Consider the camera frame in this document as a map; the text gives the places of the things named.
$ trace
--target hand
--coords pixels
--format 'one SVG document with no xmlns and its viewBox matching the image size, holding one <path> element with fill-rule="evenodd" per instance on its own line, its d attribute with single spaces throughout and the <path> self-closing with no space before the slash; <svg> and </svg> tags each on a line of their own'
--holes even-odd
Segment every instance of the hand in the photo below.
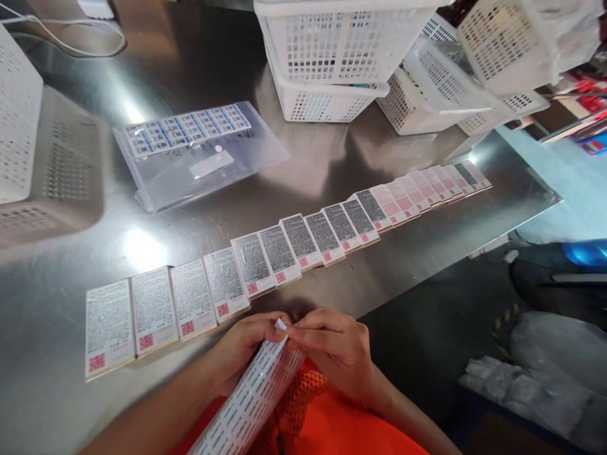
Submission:
<svg viewBox="0 0 607 455">
<path fill-rule="evenodd" d="M 282 319 L 285 325 L 291 320 L 285 312 L 259 313 L 239 320 L 201 360 L 209 372 L 217 397 L 228 396 L 234 391 L 238 379 L 247 367 L 249 359 L 260 341 L 282 341 L 286 333 L 275 328 Z"/>
<path fill-rule="evenodd" d="M 366 325 L 320 308 L 287 328 L 286 333 L 289 348 L 304 350 L 330 383 L 367 406 L 375 403 L 381 373 L 371 361 Z"/>
</svg>

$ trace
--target clear plastic bag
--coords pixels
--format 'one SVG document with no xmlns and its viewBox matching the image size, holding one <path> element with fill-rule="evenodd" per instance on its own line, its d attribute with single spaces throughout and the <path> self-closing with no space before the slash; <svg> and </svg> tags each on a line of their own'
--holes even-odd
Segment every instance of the clear plastic bag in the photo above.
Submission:
<svg viewBox="0 0 607 455">
<path fill-rule="evenodd" d="M 607 334 L 595 325 L 526 313 L 512 332 L 511 348 L 518 365 L 607 396 Z"/>
</svg>

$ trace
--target small box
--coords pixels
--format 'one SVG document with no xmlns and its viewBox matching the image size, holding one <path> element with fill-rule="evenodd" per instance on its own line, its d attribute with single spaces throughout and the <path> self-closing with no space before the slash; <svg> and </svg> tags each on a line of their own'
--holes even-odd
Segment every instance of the small box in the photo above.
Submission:
<svg viewBox="0 0 607 455">
<path fill-rule="evenodd" d="M 87 381 L 135 359 L 128 279 L 87 291 L 85 352 Z"/>
<path fill-rule="evenodd" d="M 394 180 L 390 183 L 386 183 L 386 188 L 390 191 L 390 194 L 392 194 L 392 197 L 398 204 L 400 210 L 405 214 L 406 221 L 419 216 L 419 210 L 417 210 L 417 207 L 413 204 L 413 201 L 411 201 L 411 198 L 407 195 L 399 182 Z"/>
<path fill-rule="evenodd" d="M 217 327 L 202 259 L 173 267 L 169 273 L 181 341 Z"/>
<path fill-rule="evenodd" d="M 481 187 L 483 190 L 487 190 L 493 186 L 491 184 L 491 182 L 489 181 L 489 179 L 487 179 L 487 177 L 485 177 L 485 175 L 483 175 L 483 173 L 479 170 L 478 167 L 476 167 L 472 163 L 472 161 L 466 160 L 466 161 L 462 161 L 460 164 L 456 164 L 455 169 L 457 169 L 458 171 L 460 171 L 459 166 L 463 166 L 470 174 L 472 174 L 472 177 L 474 177 L 476 179 L 476 181 L 481 184 Z"/>
<path fill-rule="evenodd" d="M 451 193 L 447 190 L 447 188 L 445 188 L 443 182 L 441 182 L 441 180 L 436 176 L 432 169 L 424 169 L 420 172 L 426 178 L 426 180 L 428 180 L 428 183 L 430 184 L 434 192 L 438 194 L 438 197 L 441 199 L 441 202 L 447 202 L 449 199 L 451 199 Z"/>
<path fill-rule="evenodd" d="M 266 252 L 257 233 L 247 234 L 230 241 L 236 264 L 250 300 L 276 289 L 276 278 L 270 271 Z"/>
<path fill-rule="evenodd" d="M 143 357 L 173 341 L 179 340 L 175 304 L 169 279 L 169 267 L 131 278 L 135 345 Z"/>
<path fill-rule="evenodd" d="M 430 210 L 430 203 L 424 197 L 421 191 L 419 191 L 417 185 L 409 174 L 397 178 L 396 181 L 400 184 L 400 186 L 402 186 L 403 190 L 405 190 L 405 193 L 407 193 L 407 196 L 409 196 L 411 202 L 415 204 L 415 207 L 420 214 Z"/>
<path fill-rule="evenodd" d="M 363 190 L 355 193 L 356 198 L 359 200 L 362 208 L 365 209 L 369 219 L 373 223 L 373 226 L 379 233 L 387 231 L 392 228 L 392 222 L 384 213 L 375 196 L 371 193 L 371 190 Z"/>
<path fill-rule="evenodd" d="M 297 214 L 280 220 L 302 273 L 324 265 L 322 255 L 303 218 L 302 214 Z"/>
<path fill-rule="evenodd" d="M 451 195 L 451 201 L 460 199 L 463 197 L 461 189 L 455 184 L 453 179 L 447 175 L 447 172 L 441 166 L 433 166 L 430 168 L 432 172 L 440 179 L 442 184 L 445 186 L 449 194 Z"/>
<path fill-rule="evenodd" d="M 453 179 L 453 182 L 462 191 L 462 194 L 467 197 L 471 194 L 480 190 L 479 183 L 472 175 L 466 171 L 466 175 L 469 178 L 469 182 L 455 169 L 453 164 L 443 167 L 449 177 Z"/>
<path fill-rule="evenodd" d="M 295 253 L 280 224 L 259 231 L 259 237 L 279 288 L 302 277 Z"/>
<path fill-rule="evenodd" d="M 229 246 L 202 257 L 217 322 L 222 322 L 251 309 L 240 279 L 234 251 Z"/>
<path fill-rule="evenodd" d="M 433 190 L 433 188 L 428 183 L 428 180 L 426 180 L 426 177 L 424 177 L 421 172 L 415 171 L 412 173 L 408 173 L 407 175 L 411 177 L 411 180 L 413 180 L 417 189 L 426 198 L 431 207 L 438 205 L 442 202 L 442 199 L 439 197 L 438 194 L 436 194 L 436 191 Z"/>
<path fill-rule="evenodd" d="M 322 255 L 322 262 L 325 267 L 345 259 L 346 253 L 343 247 L 337 240 L 337 235 L 333 231 L 329 220 L 322 212 L 304 217 L 305 223 L 308 225 L 312 238 L 316 243 L 316 247 Z"/>
<path fill-rule="evenodd" d="M 329 220 L 333 232 L 337 235 L 337 239 L 340 241 L 346 254 L 362 248 L 362 240 L 356 233 L 350 218 L 346 215 L 341 204 L 337 203 L 325 207 L 322 212 L 327 217 L 327 220 Z"/>
<path fill-rule="evenodd" d="M 341 206 L 346 211 L 346 215 L 352 222 L 354 229 L 362 240 L 364 246 L 371 245 L 379 241 L 379 234 L 373 223 L 369 219 L 367 212 L 362 208 L 359 200 L 355 197 L 342 202 Z"/>
<path fill-rule="evenodd" d="M 379 202 L 381 209 L 384 211 L 393 227 L 400 226 L 407 221 L 406 215 L 400 209 L 386 185 L 374 186 L 371 188 L 371 194 L 375 196 L 375 199 Z"/>
</svg>

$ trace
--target white cable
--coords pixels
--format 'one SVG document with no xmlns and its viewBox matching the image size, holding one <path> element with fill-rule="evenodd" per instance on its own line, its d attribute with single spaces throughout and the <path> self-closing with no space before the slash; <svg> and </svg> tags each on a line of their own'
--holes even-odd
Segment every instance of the white cable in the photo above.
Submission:
<svg viewBox="0 0 607 455">
<path fill-rule="evenodd" d="M 102 21 L 102 20 L 98 20 L 98 19 L 75 19 L 75 20 L 38 19 L 34 15 L 19 14 L 15 10 L 9 8 L 8 6 L 6 6 L 2 3 L 0 3 L 0 7 L 4 8 L 6 11 L 9 11 L 10 13 L 13 13 L 15 16 L 17 16 L 16 18 L 12 18 L 12 19 L 0 20 L 0 23 L 9 24 L 9 23 L 25 22 L 25 21 L 37 22 L 61 46 L 65 47 L 66 49 L 69 49 L 71 51 L 74 51 L 74 52 L 77 52 L 84 56 L 87 56 L 87 57 L 112 57 L 112 56 L 116 55 L 117 53 L 119 53 L 124 48 L 124 46 L 126 46 L 126 38 L 123 35 L 122 31 L 110 22 L 106 22 L 106 21 Z M 120 43 L 113 51 L 107 52 L 105 54 L 96 54 L 94 52 L 83 51 L 82 49 L 78 49 L 77 47 L 72 47 L 68 44 L 65 44 L 63 41 L 61 41 L 59 38 L 57 38 L 48 28 L 46 28 L 46 26 L 43 24 L 43 22 L 57 23 L 57 24 L 63 24 L 63 25 L 90 25 L 91 27 L 94 24 L 104 25 L 105 27 L 109 27 L 114 33 L 119 35 L 121 39 L 120 39 Z"/>
</svg>

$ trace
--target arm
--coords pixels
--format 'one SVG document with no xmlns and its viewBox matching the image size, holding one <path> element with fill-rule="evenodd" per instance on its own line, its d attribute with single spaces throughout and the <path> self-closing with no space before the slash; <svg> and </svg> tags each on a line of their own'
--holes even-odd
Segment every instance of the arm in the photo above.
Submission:
<svg viewBox="0 0 607 455">
<path fill-rule="evenodd" d="M 234 390 L 257 344 L 285 337 L 274 327 L 278 318 L 291 324 L 283 312 L 238 321 L 209 352 L 115 419 L 81 455 L 154 455 L 172 450 L 214 399 Z"/>
<path fill-rule="evenodd" d="M 431 455 L 461 455 L 445 433 L 399 392 L 371 361 L 369 331 L 344 314 L 321 308 L 287 329 L 327 379 L 408 435 Z"/>
</svg>

